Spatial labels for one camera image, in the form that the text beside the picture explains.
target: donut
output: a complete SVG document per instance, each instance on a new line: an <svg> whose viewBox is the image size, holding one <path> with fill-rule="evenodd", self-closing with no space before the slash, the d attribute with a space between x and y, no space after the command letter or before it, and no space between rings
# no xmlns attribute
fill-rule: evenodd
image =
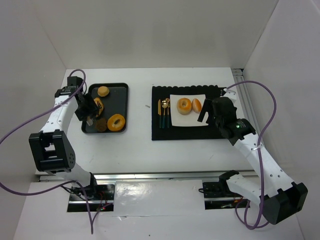
<svg viewBox="0 0 320 240"><path fill-rule="evenodd" d="M188 98L180 98L176 103L176 108L180 114L187 115L192 109L192 103Z"/></svg>
<svg viewBox="0 0 320 240"><path fill-rule="evenodd" d="M112 132L118 132L124 128L126 120L121 114L115 114L108 119L107 126Z"/></svg>
<svg viewBox="0 0 320 240"><path fill-rule="evenodd" d="M101 86L98 88L98 95L100 97L105 97L110 93L109 88L107 88L106 86Z"/></svg>
<svg viewBox="0 0 320 240"><path fill-rule="evenodd" d="M192 109L197 114L201 112L201 109L202 109L201 102L197 98L194 98L192 100Z"/></svg>
<svg viewBox="0 0 320 240"><path fill-rule="evenodd" d="M98 119L95 122L95 129L101 133L105 132L108 129L107 119L105 119L104 117Z"/></svg>
<svg viewBox="0 0 320 240"><path fill-rule="evenodd" d="M95 104L100 108L99 109L99 113L96 115L96 117L99 117L102 113L102 111L104 110L104 104L102 103L101 99L96 97L95 99L93 99Z"/></svg>

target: utensil handle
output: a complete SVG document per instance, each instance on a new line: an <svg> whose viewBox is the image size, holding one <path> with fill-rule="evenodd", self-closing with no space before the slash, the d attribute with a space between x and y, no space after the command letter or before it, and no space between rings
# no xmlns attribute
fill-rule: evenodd
<svg viewBox="0 0 320 240"><path fill-rule="evenodd" d="M163 116L162 119L162 128L164 129L166 127L166 116Z"/></svg>
<svg viewBox="0 0 320 240"><path fill-rule="evenodd" d="M168 120L167 120L166 127L167 127L167 128L170 128L170 115L168 115Z"/></svg>

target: gold knife blade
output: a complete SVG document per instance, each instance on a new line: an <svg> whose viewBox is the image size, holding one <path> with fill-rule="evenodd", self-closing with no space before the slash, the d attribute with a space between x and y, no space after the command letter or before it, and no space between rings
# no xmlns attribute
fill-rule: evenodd
<svg viewBox="0 0 320 240"><path fill-rule="evenodd" d="M161 101L160 101L160 99L158 101L158 115L161 116Z"/></svg>

